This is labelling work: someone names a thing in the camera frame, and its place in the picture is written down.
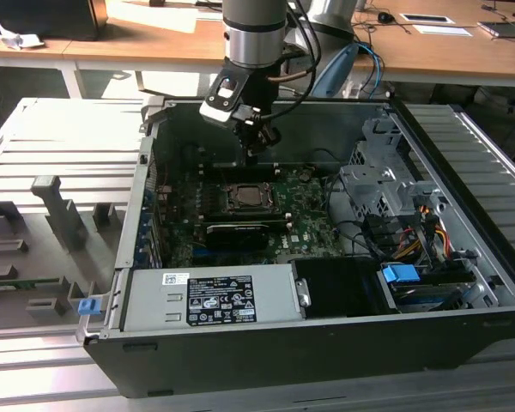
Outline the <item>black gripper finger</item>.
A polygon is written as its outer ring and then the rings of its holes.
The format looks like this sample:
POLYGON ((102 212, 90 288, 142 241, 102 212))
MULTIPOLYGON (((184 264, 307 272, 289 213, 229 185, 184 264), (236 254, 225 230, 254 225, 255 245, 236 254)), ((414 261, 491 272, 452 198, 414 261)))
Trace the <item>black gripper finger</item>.
POLYGON ((234 127, 234 134, 239 139, 241 151, 241 165, 244 167, 256 163, 254 154, 258 152, 257 146, 260 143, 260 125, 250 125, 245 122, 237 122, 234 127))
POLYGON ((280 131, 271 123, 263 124, 254 141, 254 152, 262 153, 269 147, 275 146, 282 139, 280 131))

